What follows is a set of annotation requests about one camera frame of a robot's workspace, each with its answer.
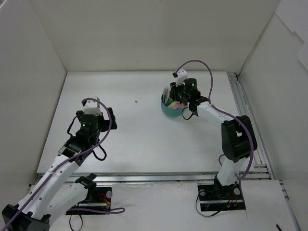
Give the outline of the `yellow highlighter block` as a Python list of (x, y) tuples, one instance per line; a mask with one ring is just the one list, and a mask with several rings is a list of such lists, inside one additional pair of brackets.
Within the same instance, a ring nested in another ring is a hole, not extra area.
[(178, 102), (172, 102), (170, 105), (168, 105), (167, 107), (168, 108), (173, 108), (175, 105), (177, 105)]

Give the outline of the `pink highlighter block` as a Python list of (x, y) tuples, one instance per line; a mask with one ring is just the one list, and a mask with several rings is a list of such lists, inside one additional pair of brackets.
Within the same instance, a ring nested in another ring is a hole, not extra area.
[(181, 108), (183, 108), (184, 107), (184, 104), (182, 104), (182, 103), (177, 103), (177, 104), (175, 104), (174, 106), (173, 106), (173, 109), (181, 109)]

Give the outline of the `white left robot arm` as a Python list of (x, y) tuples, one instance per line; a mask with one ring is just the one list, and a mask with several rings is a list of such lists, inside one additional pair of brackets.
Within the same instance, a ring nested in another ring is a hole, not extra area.
[(96, 197), (95, 174), (76, 180), (66, 193), (58, 191), (71, 176), (100, 147), (101, 133), (117, 129), (111, 107), (104, 119), (98, 107), (76, 112), (80, 129), (61, 147), (54, 162), (34, 188), (16, 205), (6, 205), (2, 211), (5, 231), (47, 231), (51, 225), (75, 204), (90, 202)]

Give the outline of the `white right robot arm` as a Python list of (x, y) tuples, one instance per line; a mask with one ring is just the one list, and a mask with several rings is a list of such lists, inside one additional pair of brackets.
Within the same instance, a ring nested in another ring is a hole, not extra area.
[(195, 78), (186, 78), (181, 83), (170, 83), (170, 97), (183, 103), (195, 116), (202, 117), (221, 128), (222, 151), (225, 156), (218, 172), (213, 193), (218, 198), (226, 197), (246, 159), (249, 160), (247, 173), (253, 160), (257, 141), (250, 118), (247, 115), (235, 116), (223, 111), (201, 95)]

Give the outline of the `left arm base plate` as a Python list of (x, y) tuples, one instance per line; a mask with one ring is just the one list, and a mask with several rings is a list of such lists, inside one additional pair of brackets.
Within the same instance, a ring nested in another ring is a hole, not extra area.
[(112, 187), (97, 187), (90, 200), (84, 200), (73, 206), (73, 208), (78, 208), (78, 211), (67, 211), (66, 215), (99, 215), (99, 213), (90, 210), (107, 211), (111, 209), (111, 197)]

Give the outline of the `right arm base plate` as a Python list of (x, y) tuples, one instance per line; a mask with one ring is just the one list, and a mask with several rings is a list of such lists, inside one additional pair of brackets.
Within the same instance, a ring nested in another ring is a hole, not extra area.
[(200, 212), (246, 210), (244, 197), (238, 183), (218, 192), (214, 184), (199, 184), (197, 209)]

